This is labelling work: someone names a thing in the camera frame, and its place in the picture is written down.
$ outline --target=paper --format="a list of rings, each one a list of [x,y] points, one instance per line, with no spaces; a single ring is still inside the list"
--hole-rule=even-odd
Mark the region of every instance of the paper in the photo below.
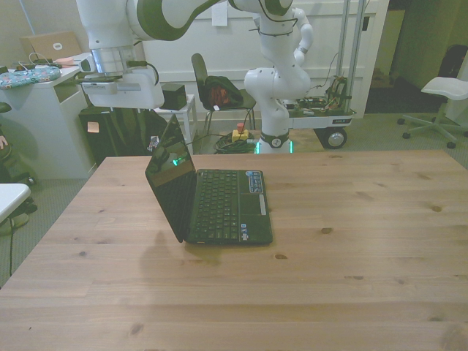
[[[213,26],[227,26],[227,0],[212,6],[211,20]]]
[[[99,133],[99,123],[88,122],[88,133]]]

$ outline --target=metal pole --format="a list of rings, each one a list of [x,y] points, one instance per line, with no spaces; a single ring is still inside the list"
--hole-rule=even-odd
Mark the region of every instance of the metal pole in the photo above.
[[[363,30],[365,11],[366,11],[366,0],[359,0],[358,15],[356,16],[356,27],[355,27],[355,32],[354,32],[354,41],[352,43],[350,72],[348,75],[348,82],[346,86],[347,97],[351,95],[352,87],[354,85],[354,75],[356,73],[356,67],[358,65],[359,45],[361,43],[361,34]],[[344,103],[345,114],[350,111],[350,105],[351,105],[351,100],[347,99],[346,102]]]
[[[344,56],[344,46],[346,45],[346,28],[348,27],[348,15],[350,12],[350,2],[351,0],[344,0],[343,6],[343,17],[341,19],[341,33],[339,37],[339,51],[338,51],[338,61],[336,62],[336,75],[341,76],[343,74],[343,56]]]

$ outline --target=white chair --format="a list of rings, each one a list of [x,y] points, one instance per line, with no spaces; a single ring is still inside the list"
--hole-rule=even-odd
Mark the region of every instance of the white chair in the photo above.
[[[464,100],[468,99],[468,82],[456,78],[443,78],[435,77],[421,90],[423,93],[440,95],[447,97],[452,100]],[[424,121],[416,117],[403,115],[403,118],[398,120],[398,124],[404,124],[405,121],[415,122],[416,124],[422,125],[422,127],[411,128],[403,133],[404,139],[409,139],[412,132],[419,132],[425,129],[435,129],[440,134],[444,135],[450,141],[447,143],[448,148],[455,148],[456,142],[458,141],[448,130],[455,130],[464,132],[464,136],[468,137],[468,127],[460,127],[451,124],[441,124],[441,120],[445,117],[444,113],[445,104],[439,109],[437,117],[432,119],[432,122]]]

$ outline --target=cardboard box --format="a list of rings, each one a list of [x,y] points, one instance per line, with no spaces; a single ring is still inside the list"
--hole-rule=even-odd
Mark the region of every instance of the cardboard box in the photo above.
[[[31,35],[20,38],[26,55],[30,53],[40,53],[47,59],[62,59],[82,53],[72,31],[60,31],[57,33]],[[31,60],[43,59],[41,55],[37,57],[31,55]]]

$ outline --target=black laptop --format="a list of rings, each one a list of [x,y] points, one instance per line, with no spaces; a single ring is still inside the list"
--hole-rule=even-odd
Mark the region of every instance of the black laptop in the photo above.
[[[145,174],[180,242],[273,241],[263,173],[195,170],[175,116],[167,124]]]

